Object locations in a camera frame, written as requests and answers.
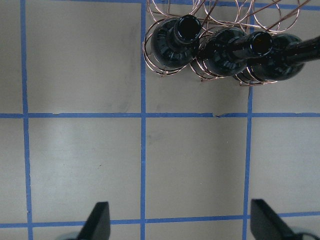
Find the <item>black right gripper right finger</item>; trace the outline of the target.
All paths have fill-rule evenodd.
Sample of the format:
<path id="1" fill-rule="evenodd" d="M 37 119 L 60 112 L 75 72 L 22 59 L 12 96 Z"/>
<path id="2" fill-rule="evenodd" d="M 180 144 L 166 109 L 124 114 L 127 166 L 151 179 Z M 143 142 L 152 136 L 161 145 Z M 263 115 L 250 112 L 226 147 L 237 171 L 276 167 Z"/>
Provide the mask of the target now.
<path id="1" fill-rule="evenodd" d="M 255 240 L 300 239 L 263 199 L 251 200 L 250 231 Z"/>

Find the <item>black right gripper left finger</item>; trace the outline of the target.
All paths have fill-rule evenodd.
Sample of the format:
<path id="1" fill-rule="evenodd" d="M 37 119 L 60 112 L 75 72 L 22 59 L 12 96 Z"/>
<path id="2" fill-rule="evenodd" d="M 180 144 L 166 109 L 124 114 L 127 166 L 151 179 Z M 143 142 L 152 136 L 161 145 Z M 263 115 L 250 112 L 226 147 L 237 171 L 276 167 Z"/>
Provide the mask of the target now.
<path id="1" fill-rule="evenodd" d="M 78 240 L 108 240 L 111 235 L 109 203 L 97 202 L 77 235 Z"/>

